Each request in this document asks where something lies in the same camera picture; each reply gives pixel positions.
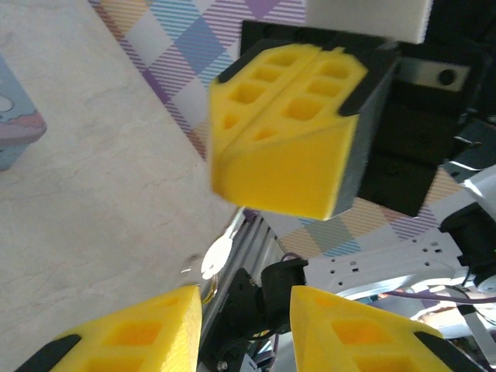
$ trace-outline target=white marble surface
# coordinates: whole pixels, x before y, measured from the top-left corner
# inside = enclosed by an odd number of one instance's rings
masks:
[[[86,0],[0,0],[0,53],[48,132],[0,173],[0,370],[174,286],[233,207]]]

